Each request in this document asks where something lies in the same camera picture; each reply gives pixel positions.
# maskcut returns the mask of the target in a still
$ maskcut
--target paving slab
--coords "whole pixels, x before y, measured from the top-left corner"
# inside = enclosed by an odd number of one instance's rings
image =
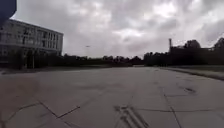
[[[52,121],[54,121],[52,125],[56,122],[61,122],[42,105],[36,105],[17,111],[15,115],[6,122],[6,127],[37,128],[51,125],[49,123],[52,123]]]
[[[62,119],[81,128],[114,128],[119,120],[117,109],[127,107],[130,100],[130,94],[107,93]]]
[[[177,112],[182,128],[223,128],[224,121],[212,111]]]

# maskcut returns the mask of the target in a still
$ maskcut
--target tall structure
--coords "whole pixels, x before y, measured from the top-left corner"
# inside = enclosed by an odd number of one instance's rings
[[[9,54],[18,50],[24,58],[28,51],[60,55],[62,46],[63,34],[53,30],[11,19],[0,27],[0,64],[9,63]]]
[[[169,51],[171,50],[172,47],[173,47],[173,42],[172,42],[172,39],[169,38]]]

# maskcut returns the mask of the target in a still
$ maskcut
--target ground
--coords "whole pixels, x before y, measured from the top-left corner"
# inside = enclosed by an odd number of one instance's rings
[[[0,76],[0,128],[223,128],[224,82],[158,68]]]

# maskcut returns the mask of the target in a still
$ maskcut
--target pavement joint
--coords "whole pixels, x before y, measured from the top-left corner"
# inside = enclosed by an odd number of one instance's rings
[[[182,126],[181,126],[181,124],[180,124],[180,121],[179,121],[178,118],[177,118],[176,112],[175,112],[175,110],[173,109],[172,105],[170,104],[170,102],[169,102],[169,100],[168,100],[168,98],[167,98],[167,96],[166,96],[166,94],[165,94],[165,92],[164,92],[164,89],[163,89],[162,87],[159,87],[159,89],[160,89],[160,91],[162,92],[162,94],[163,94],[163,96],[164,96],[164,98],[165,98],[165,100],[166,100],[168,106],[170,107],[170,109],[171,109],[171,111],[172,111],[172,113],[173,113],[173,115],[174,115],[174,117],[175,117],[175,120],[176,120],[176,122],[177,122],[179,128],[182,128]]]
[[[99,94],[98,96],[96,96],[96,97],[94,97],[94,98],[90,98],[88,101],[84,102],[84,103],[81,104],[80,106],[76,106],[76,108],[74,108],[74,109],[72,109],[72,110],[70,110],[70,111],[68,111],[68,112],[66,112],[66,113],[64,113],[64,114],[62,114],[62,115],[60,115],[60,116],[58,116],[57,118],[62,118],[62,117],[64,117],[64,116],[66,116],[66,115],[72,113],[73,111],[75,111],[75,110],[77,110],[77,109],[80,109],[80,108],[82,108],[82,107],[88,105],[89,103],[91,103],[91,102],[97,100],[97,98],[99,98],[99,97],[105,95],[106,92],[107,92],[107,91],[105,91],[105,92]]]

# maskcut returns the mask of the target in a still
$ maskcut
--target modern building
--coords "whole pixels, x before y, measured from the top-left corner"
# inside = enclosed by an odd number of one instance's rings
[[[8,63],[9,54],[18,50],[24,57],[28,51],[60,55],[62,46],[63,34],[53,30],[12,19],[0,27],[0,64]]]

